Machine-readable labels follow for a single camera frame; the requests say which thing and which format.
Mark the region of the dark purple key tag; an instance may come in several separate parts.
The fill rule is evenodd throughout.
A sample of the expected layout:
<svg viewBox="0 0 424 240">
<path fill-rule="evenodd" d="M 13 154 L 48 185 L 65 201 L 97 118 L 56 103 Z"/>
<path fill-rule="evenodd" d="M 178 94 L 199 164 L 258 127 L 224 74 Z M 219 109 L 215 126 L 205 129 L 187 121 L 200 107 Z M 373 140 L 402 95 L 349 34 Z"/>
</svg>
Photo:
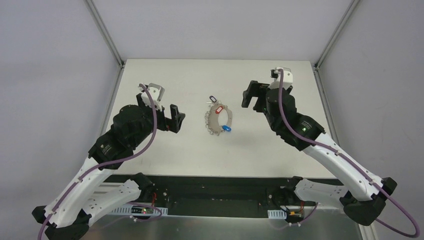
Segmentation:
<svg viewBox="0 0 424 240">
<path fill-rule="evenodd" d="M 207 104 L 216 104 L 217 102 L 218 100 L 213 95 L 210 95 Z"/>
</svg>

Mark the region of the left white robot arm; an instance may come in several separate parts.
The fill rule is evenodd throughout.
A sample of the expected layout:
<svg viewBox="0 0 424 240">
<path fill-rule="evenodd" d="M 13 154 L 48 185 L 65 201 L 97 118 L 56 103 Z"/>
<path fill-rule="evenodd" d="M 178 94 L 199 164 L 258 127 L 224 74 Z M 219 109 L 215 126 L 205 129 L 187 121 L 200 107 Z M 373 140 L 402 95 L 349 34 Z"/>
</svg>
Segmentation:
<svg viewBox="0 0 424 240">
<path fill-rule="evenodd" d="M 93 197 L 96 188 L 122 165 L 140 155 L 137 147 L 151 144 L 157 131 L 178 133 L 185 114 L 176 105 L 171 116 L 147 93 L 136 97 L 137 104 L 122 107 L 113 117 L 110 129 L 91 147 L 82 167 L 66 189 L 50 204 L 37 206 L 32 216 L 41 224 L 38 239 L 79 240 L 100 218 L 123 204 L 139 200 L 154 206 L 155 191 L 143 173 L 131 175 L 117 189 Z"/>
</svg>

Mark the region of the aluminium frame post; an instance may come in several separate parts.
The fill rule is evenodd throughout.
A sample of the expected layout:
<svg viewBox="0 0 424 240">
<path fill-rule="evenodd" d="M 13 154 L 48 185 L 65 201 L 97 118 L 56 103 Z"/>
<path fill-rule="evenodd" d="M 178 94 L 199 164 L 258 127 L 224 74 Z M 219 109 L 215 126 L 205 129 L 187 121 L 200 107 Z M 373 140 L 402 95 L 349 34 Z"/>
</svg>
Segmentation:
<svg viewBox="0 0 424 240">
<path fill-rule="evenodd" d="M 93 21 L 102 36 L 105 44 L 107 45 L 110 53 L 112 54 L 114 60 L 118 64 L 119 68 L 122 69 L 124 67 L 125 61 L 123 60 L 122 56 L 119 53 L 118 48 L 116 47 L 116 44 L 113 41 L 113 38 L 111 34 L 109 33 L 109 30 L 103 21 L 103 18 L 93 0 L 84 0 L 84 3 L 86 4 L 86 7 L 90 13 L 90 15 L 93 18 Z"/>
<path fill-rule="evenodd" d="M 357 7 L 359 6 L 361 2 L 362 2 L 361 0 L 351 0 L 349 2 L 347 9 L 343 13 L 340 21 L 338 22 L 336 28 L 334 29 L 328 42 L 326 43 L 323 51 L 319 55 L 318 60 L 314 63 L 314 67 L 317 71 L 321 68 L 321 66 L 325 62 L 326 58 L 330 54 L 330 51 L 336 44 L 338 38 L 342 34 L 343 30 L 345 29 L 346 25 L 348 24 L 349 20 L 351 19 L 351 17 L 353 16 L 354 12 L 356 11 Z"/>
</svg>

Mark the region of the blue key tag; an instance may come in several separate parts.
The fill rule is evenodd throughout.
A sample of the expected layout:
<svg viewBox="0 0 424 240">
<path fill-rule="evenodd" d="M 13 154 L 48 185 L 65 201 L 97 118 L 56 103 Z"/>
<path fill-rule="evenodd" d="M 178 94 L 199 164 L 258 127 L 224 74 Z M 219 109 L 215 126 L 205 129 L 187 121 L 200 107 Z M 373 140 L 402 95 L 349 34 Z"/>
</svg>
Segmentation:
<svg viewBox="0 0 424 240">
<path fill-rule="evenodd" d="M 231 127 L 229 127 L 229 126 L 227 126 L 227 125 L 222 125 L 222 126 L 221 126 L 221 128 L 222 128 L 222 130 L 223 130 L 223 131 L 225 131 L 225 132 L 231 132 L 231 131 L 232 131 Z"/>
</svg>

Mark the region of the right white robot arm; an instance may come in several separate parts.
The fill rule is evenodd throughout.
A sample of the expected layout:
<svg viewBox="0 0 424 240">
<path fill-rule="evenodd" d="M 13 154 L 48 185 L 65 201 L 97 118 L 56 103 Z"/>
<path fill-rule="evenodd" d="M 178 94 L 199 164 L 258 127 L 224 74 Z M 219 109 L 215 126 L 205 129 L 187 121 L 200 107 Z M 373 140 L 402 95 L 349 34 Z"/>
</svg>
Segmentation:
<svg viewBox="0 0 424 240">
<path fill-rule="evenodd" d="M 341 182 L 341 185 L 333 185 L 294 176 L 282 187 L 282 196 L 275 200 L 275 204 L 322 203 L 343 210 L 351 220 L 363 226 L 369 226 L 379 217 L 387 200 L 382 191 L 391 195 L 397 187 L 392 178 L 381 178 L 358 163 L 352 166 L 343 159 L 348 154 L 325 129 L 310 116 L 297 112 L 295 98 L 289 90 L 282 91 L 282 106 L 289 126 L 296 134 L 282 119 L 277 88 L 271 89 L 267 83 L 252 80 L 242 96 L 243 108 L 256 97 L 253 110 L 264 114 L 270 129 L 285 143 L 315 159 Z"/>
</svg>

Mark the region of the right aluminium frame post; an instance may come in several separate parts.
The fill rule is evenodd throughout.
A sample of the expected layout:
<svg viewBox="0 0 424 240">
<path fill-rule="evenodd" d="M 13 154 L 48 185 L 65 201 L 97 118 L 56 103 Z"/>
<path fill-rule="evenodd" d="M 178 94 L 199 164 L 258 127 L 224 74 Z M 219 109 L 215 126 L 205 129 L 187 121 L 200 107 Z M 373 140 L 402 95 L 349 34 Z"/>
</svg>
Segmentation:
<svg viewBox="0 0 424 240">
<path fill-rule="evenodd" d="M 330 51 L 336 44 L 338 38 L 342 34 L 343 30 L 345 29 L 346 25 L 348 24 L 349 20 L 351 19 L 351 17 L 353 16 L 354 12 L 356 11 L 357 7 L 359 6 L 361 2 L 362 2 L 361 0 L 351 0 L 349 2 L 347 9 L 343 13 L 340 21 L 338 22 L 336 28 L 334 29 L 328 42 L 326 43 L 323 51 L 319 55 L 318 60 L 314 63 L 314 67 L 317 71 L 321 68 L 321 66 L 325 62 L 326 58 L 330 54 Z"/>
</svg>

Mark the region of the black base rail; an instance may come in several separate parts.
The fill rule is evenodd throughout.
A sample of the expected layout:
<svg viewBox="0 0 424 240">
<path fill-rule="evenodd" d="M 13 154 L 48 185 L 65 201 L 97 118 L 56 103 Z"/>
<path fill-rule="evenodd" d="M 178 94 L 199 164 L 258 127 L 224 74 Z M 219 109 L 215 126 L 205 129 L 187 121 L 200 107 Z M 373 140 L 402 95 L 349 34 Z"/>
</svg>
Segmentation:
<svg viewBox="0 0 424 240">
<path fill-rule="evenodd" d="M 267 218 L 269 210 L 302 204 L 283 192 L 289 177 L 148 175 L 153 183 L 138 203 L 166 208 L 171 216 Z"/>
</svg>

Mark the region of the red key tag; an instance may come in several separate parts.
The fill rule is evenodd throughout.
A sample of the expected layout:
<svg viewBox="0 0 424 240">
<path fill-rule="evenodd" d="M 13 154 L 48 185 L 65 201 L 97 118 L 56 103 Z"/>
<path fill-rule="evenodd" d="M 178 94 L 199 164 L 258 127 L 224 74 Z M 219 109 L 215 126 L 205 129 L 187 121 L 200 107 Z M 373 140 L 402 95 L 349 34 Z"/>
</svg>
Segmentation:
<svg viewBox="0 0 424 240">
<path fill-rule="evenodd" d="M 224 107 L 223 106 L 218 106 L 218 108 L 215 110 L 215 113 L 216 114 L 220 114 L 221 113 L 221 111 L 224 109 Z"/>
</svg>

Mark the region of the left aluminium frame post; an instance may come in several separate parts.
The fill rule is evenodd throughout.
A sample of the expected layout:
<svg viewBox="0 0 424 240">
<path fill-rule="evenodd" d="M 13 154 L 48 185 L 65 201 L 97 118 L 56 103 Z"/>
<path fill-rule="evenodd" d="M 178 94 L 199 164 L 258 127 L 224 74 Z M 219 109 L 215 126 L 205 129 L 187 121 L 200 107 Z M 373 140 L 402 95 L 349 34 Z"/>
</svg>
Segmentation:
<svg viewBox="0 0 424 240">
<path fill-rule="evenodd" d="M 125 61 L 123 60 L 122 56 L 119 53 L 118 48 L 116 47 L 116 44 L 113 41 L 113 38 L 111 34 L 109 33 L 109 30 L 103 21 L 103 18 L 93 0 L 84 0 L 84 3 L 86 4 L 86 7 L 90 13 L 90 15 L 93 18 L 93 21 L 102 36 L 105 44 L 107 45 L 110 53 L 112 54 L 114 60 L 118 64 L 119 68 L 122 69 L 124 67 Z"/>
</svg>

